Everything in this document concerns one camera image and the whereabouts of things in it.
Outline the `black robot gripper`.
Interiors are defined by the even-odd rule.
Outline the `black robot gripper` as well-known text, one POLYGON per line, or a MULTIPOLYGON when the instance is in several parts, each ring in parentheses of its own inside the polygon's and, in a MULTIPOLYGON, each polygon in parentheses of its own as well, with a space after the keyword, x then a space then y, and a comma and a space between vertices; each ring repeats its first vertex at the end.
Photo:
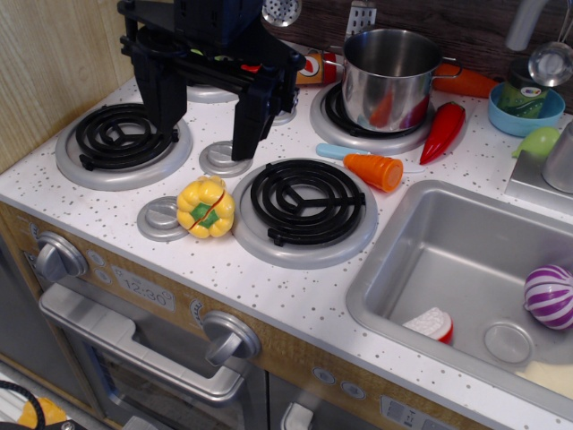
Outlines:
POLYGON ((233 161, 254 157, 281 110, 295 106, 304 57, 261 23, 260 1, 120 1, 122 52, 147 116, 171 133, 187 109, 188 83, 238 95, 233 161))

